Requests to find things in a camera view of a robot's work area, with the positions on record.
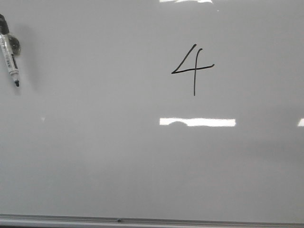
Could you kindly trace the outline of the white dry-erase marker black tip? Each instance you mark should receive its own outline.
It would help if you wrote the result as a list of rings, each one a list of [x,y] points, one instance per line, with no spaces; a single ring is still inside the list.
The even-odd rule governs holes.
[[[0,47],[4,60],[16,87],[19,87],[19,68],[15,56],[20,54],[19,40],[10,34],[10,30],[5,17],[0,15]]]

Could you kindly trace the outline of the white whiteboard with aluminium frame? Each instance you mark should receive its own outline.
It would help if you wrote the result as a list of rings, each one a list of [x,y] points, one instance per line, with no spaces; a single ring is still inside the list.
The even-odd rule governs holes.
[[[1,225],[303,227],[303,1],[0,12]]]

